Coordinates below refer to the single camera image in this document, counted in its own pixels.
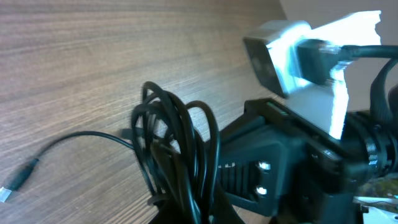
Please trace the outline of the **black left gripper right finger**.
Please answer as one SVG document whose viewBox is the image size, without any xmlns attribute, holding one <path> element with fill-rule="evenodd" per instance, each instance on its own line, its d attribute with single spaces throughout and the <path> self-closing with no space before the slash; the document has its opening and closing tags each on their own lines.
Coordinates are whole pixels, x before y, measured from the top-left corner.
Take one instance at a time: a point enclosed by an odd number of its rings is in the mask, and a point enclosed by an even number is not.
<svg viewBox="0 0 398 224">
<path fill-rule="evenodd" d="M 230 204 L 221 185 L 215 185 L 213 194 L 213 223 L 214 224 L 244 224 L 243 220 L 236 213 Z"/>
</svg>

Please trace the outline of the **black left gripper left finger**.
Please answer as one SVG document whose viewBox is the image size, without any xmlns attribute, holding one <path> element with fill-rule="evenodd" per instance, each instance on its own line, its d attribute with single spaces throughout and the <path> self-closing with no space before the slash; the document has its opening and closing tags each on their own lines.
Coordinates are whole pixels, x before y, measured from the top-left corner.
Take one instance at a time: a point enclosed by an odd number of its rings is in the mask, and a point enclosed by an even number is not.
<svg viewBox="0 0 398 224">
<path fill-rule="evenodd" d="M 175 202 L 165 201 L 149 224 L 180 224 L 180 211 Z"/>
</svg>

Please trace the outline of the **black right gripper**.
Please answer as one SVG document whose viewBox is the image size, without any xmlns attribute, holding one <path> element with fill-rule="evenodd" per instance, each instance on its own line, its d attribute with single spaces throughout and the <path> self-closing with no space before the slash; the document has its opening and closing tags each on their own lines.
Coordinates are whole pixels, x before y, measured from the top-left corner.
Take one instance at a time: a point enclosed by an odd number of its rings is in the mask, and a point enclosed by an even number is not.
<svg viewBox="0 0 398 224">
<path fill-rule="evenodd" d="M 249 100 L 221 131 L 218 179 L 235 206 L 272 223 L 363 223 L 354 193 L 373 176 L 361 125 L 334 141 L 273 99 Z"/>
</svg>

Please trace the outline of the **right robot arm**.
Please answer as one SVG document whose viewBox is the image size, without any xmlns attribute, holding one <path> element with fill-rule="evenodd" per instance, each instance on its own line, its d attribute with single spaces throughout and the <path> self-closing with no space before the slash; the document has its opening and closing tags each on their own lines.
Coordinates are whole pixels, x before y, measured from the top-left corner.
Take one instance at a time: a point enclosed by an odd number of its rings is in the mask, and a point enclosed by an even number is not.
<svg viewBox="0 0 398 224">
<path fill-rule="evenodd" d="M 355 193 L 397 173 L 397 106 L 373 83 L 367 111 L 346 113 L 340 139 L 272 98 L 248 100 L 221 131 L 215 206 L 219 223 L 238 223 L 233 204 L 272 223 L 363 223 Z"/>
</svg>

